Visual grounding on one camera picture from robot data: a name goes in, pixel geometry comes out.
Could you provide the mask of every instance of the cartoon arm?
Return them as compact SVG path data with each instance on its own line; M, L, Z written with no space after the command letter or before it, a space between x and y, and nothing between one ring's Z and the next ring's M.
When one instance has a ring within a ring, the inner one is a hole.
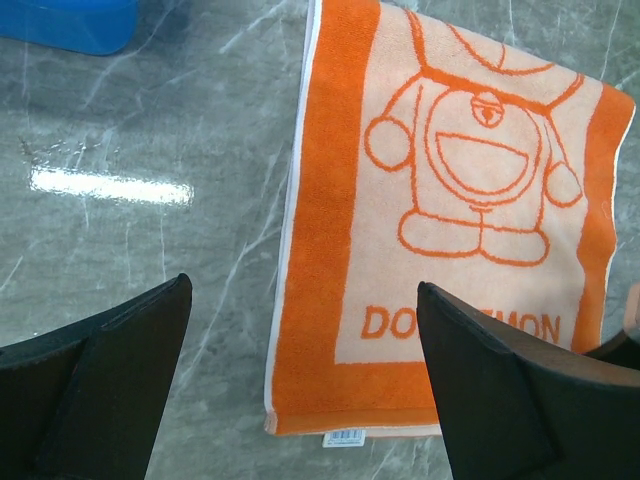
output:
M420 81L411 78L364 132L365 152L387 172L397 172L413 161L415 117L421 93Z
M545 128L551 146L551 162L545 172L545 195L556 207L572 207L582 198L580 181L567 161L555 127L551 122L545 122Z

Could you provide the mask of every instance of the gray marble floor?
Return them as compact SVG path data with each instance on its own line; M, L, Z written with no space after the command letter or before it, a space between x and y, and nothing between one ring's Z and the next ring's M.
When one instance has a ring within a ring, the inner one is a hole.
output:
M640 99L635 0L399 3ZM0 345L185 271L193 314L149 479L451 478L439 438L336 451L262 428L305 0L140 5L134 40L108 58L0 39ZM640 280L639 141L636 122L620 157L606 336ZM173 201L60 195L47 175L63 168L155 182Z

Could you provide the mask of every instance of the blue plastic object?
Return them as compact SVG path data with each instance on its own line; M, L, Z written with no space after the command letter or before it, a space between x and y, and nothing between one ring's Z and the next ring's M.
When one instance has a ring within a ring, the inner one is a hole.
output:
M0 0L0 36L108 55L133 36L137 0Z

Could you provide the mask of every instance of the white label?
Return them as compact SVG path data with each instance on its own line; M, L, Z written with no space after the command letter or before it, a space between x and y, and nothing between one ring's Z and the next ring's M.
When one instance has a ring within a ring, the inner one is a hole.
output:
M322 446L324 448L336 447L362 447L367 437L366 430L340 430L324 435Z

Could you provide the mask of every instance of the towel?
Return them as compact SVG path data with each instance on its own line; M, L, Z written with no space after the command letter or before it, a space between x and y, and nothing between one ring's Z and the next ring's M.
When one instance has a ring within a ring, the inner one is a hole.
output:
M420 281L564 348L597 346L633 101L372 0L311 1L305 51L267 431L437 433Z

